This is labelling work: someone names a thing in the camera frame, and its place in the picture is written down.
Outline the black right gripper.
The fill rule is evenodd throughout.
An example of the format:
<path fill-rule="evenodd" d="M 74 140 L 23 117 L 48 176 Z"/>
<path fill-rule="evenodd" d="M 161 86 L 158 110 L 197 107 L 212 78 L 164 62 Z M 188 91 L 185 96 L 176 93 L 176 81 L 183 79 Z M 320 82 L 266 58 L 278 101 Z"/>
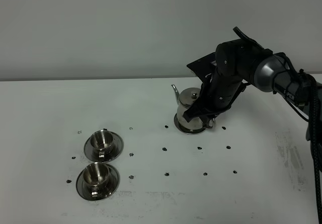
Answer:
<path fill-rule="evenodd" d="M 239 76 L 224 76 L 218 67 L 206 78 L 202 84 L 200 95 L 192 93 L 190 107 L 183 117 L 187 122 L 200 118 L 202 122 L 209 122 L 207 115 L 218 115 L 229 110 L 237 96 L 246 88 Z"/>

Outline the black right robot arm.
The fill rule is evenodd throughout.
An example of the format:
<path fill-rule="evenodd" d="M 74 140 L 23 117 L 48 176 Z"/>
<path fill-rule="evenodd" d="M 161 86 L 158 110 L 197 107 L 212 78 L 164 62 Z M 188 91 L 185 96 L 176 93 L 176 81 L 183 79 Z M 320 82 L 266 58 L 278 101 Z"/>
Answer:
<path fill-rule="evenodd" d="M 312 77 L 296 72 L 284 53 L 273 53 L 242 39 L 221 43 L 216 51 L 187 66 L 202 80 L 197 100 L 183 117 L 209 121 L 227 111 L 246 86 L 280 94 L 310 115 Z"/>

